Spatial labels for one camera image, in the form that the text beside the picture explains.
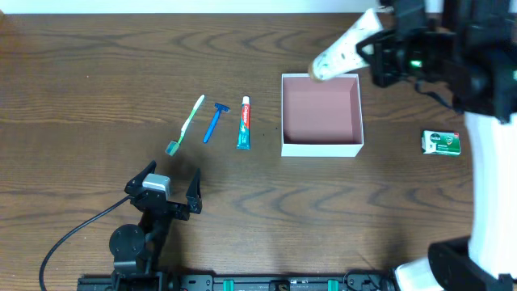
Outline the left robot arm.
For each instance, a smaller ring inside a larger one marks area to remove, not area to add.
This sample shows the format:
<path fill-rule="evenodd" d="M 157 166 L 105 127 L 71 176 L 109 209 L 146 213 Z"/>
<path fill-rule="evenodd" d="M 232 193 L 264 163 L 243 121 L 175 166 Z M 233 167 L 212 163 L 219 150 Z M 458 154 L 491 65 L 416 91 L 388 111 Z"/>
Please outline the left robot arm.
<path fill-rule="evenodd" d="M 152 161 L 130 179 L 124 192 L 132 206 L 142 213 L 136 225 L 126 224 L 110 237 L 109 249 L 114 257 L 115 272 L 132 276 L 147 274 L 157 264 L 166 242 L 171 222 L 187 221 L 202 211 L 201 171 L 196 170 L 186 193 L 185 204 L 169 200 L 172 186 L 169 177 L 155 173 Z"/>

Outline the Colgate toothpaste tube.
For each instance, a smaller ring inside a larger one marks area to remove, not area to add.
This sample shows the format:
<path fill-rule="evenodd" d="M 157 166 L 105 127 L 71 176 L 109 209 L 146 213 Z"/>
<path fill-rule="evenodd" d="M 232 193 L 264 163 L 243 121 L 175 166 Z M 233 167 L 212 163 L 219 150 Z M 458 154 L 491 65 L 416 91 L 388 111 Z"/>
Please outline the Colgate toothpaste tube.
<path fill-rule="evenodd" d="M 242 98 L 242 113 L 237 138 L 239 150 L 250 149 L 250 97 L 245 95 Z"/>

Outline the green Dettol soap box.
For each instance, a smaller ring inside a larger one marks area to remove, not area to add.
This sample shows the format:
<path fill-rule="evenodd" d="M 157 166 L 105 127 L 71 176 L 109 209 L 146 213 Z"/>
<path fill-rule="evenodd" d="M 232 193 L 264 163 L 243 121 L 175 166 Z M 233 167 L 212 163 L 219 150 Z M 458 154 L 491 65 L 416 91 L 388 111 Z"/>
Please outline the green Dettol soap box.
<path fill-rule="evenodd" d="M 424 154 L 459 156 L 460 135 L 455 132 L 423 130 L 421 147 Z"/>

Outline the blue disposable razor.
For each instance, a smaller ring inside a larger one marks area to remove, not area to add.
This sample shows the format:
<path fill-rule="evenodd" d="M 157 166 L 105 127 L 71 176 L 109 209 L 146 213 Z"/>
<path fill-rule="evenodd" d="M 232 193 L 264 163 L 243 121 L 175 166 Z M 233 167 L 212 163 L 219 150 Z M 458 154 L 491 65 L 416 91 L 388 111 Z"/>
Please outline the blue disposable razor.
<path fill-rule="evenodd" d="M 214 108 L 216 109 L 216 111 L 215 111 L 212 121 L 211 121 L 210 125 L 208 126 L 208 129 L 204 135 L 203 143 L 208 143 L 208 141 L 210 140 L 210 137 L 212 136 L 212 133 L 217 125 L 217 122 L 218 122 L 221 114 L 223 112 L 229 111 L 229 107 L 224 104 L 221 104 L 221 103 L 215 103 Z"/>

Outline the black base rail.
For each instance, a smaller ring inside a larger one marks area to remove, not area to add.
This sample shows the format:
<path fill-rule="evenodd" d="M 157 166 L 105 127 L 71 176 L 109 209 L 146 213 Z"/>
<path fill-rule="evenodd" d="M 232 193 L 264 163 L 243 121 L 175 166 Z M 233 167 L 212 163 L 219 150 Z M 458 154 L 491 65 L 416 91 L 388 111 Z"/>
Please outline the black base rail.
<path fill-rule="evenodd" d="M 82 291 L 396 291 L 393 279 L 375 272 L 350 272 L 343 276 L 211 276 L 183 275 L 148 278 L 84 276 Z"/>

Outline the white box pink inside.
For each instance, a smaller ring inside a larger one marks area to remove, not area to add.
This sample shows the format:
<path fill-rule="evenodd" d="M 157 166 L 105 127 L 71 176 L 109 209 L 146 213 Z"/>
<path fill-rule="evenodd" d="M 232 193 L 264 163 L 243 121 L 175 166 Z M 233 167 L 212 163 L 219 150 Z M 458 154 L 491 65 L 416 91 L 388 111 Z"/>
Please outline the white box pink inside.
<path fill-rule="evenodd" d="M 364 146 L 359 75 L 283 74 L 281 130 L 283 157 L 354 158 Z"/>

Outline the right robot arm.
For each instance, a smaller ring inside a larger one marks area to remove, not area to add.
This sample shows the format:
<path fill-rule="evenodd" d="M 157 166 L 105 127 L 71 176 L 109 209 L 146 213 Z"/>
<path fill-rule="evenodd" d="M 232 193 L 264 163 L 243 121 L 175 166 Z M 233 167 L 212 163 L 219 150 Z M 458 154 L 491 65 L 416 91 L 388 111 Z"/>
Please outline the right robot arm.
<path fill-rule="evenodd" d="M 444 82 L 473 159 L 473 229 L 394 269 L 397 290 L 512 290 L 516 284 L 516 17 L 508 1 L 391 1 L 393 27 L 362 40 L 373 82 Z"/>

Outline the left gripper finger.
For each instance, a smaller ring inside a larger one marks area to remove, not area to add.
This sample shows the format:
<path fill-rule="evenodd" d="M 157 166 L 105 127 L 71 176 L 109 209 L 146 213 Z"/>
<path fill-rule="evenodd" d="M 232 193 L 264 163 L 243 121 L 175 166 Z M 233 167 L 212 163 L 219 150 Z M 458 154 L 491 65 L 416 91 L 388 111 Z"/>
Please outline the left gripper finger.
<path fill-rule="evenodd" d="M 155 172 L 157 163 L 153 160 L 149 163 L 149 165 L 142 170 L 139 174 L 130 179 L 124 188 L 124 192 L 128 195 L 139 195 L 144 191 L 143 182 L 147 175 L 153 174 Z"/>
<path fill-rule="evenodd" d="M 201 214 L 202 196 L 200 191 L 201 171 L 197 169 L 186 193 L 187 207 L 190 213 Z"/>

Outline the white Pantene tube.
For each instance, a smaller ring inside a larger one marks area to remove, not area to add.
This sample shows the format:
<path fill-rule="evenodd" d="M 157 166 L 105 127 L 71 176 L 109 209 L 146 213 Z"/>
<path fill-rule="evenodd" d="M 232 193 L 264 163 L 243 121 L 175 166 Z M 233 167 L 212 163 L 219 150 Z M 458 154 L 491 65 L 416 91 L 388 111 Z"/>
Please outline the white Pantene tube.
<path fill-rule="evenodd" d="M 383 26 L 373 8 L 366 10 L 358 20 L 330 47 L 320 53 L 309 65 L 309 76 L 316 82 L 368 66 L 356 52 L 356 45 L 381 32 Z"/>

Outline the green white toothbrush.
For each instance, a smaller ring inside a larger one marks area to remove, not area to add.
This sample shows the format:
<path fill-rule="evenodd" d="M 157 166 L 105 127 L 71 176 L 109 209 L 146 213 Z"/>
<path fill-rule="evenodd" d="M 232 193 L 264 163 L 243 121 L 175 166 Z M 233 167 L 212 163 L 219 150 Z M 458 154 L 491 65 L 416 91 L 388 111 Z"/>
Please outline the green white toothbrush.
<path fill-rule="evenodd" d="M 205 95 L 201 95 L 196 100 L 195 105 L 193 106 L 189 117 L 185 120 L 185 122 L 183 123 L 183 125 L 181 127 L 179 139 L 177 141 L 171 141 L 169 143 L 169 145 L 166 147 L 165 152 L 168 155 L 174 156 L 176 154 L 176 152 L 179 150 L 179 148 L 181 146 L 181 143 L 182 143 L 182 141 L 183 141 L 183 139 L 185 137 L 187 128 L 188 128 L 189 124 L 191 123 L 191 120 L 193 119 L 193 117 L 196 114 L 197 110 L 199 109 L 199 107 L 203 103 L 204 99 L 205 99 Z"/>

